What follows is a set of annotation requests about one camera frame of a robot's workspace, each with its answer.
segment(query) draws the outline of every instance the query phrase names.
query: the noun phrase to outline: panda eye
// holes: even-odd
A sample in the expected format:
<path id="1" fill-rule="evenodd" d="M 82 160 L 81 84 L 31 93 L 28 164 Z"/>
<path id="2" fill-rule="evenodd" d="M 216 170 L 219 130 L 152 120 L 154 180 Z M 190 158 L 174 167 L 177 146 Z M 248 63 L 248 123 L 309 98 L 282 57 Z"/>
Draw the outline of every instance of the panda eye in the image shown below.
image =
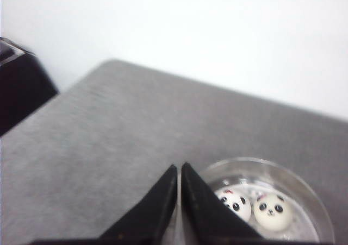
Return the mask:
<path id="1" fill-rule="evenodd" d="M 265 203 L 261 203 L 259 208 L 260 208 L 260 211 L 263 211 L 267 208 L 267 205 Z"/>
<path id="2" fill-rule="evenodd" d="M 279 213 L 283 212 L 283 207 L 281 207 L 280 205 L 274 206 L 274 209 Z"/>
<path id="3" fill-rule="evenodd" d="M 239 204 L 238 203 L 233 204 L 233 210 L 239 211 Z"/>

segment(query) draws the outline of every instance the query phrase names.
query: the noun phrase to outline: panda ball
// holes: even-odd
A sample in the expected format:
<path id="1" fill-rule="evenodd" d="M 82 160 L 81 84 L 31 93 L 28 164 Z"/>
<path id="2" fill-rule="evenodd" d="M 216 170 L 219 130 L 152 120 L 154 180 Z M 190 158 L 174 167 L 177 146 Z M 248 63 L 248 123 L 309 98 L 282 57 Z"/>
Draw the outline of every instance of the panda ball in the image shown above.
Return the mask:
<path id="1" fill-rule="evenodd" d="M 216 196 L 235 214 L 247 222 L 251 216 L 251 204 L 249 199 L 231 189 L 215 192 Z"/>
<path id="2" fill-rule="evenodd" d="M 291 205 L 274 193 L 257 198 L 253 210 L 256 221 L 267 230 L 284 230 L 293 220 Z"/>

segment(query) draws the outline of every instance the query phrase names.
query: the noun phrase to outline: white wall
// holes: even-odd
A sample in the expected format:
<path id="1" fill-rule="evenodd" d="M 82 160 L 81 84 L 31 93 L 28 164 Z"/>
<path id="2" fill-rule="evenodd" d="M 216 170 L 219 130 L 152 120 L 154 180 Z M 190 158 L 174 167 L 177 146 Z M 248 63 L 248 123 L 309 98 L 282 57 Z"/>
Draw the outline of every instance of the white wall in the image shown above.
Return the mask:
<path id="1" fill-rule="evenodd" d="M 61 90 L 118 58 L 348 120 L 348 0 L 2 0 Z"/>

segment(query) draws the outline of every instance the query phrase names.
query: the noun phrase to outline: gray felt table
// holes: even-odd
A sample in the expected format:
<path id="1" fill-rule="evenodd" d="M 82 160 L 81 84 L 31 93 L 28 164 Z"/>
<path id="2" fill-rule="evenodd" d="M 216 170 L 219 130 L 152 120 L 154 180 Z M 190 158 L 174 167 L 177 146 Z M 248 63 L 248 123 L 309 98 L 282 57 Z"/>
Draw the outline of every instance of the gray felt table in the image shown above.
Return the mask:
<path id="1" fill-rule="evenodd" d="M 106 62 L 1 142 L 2 244 L 96 237 L 170 164 L 277 162 L 348 240 L 348 124 L 120 61 Z"/>

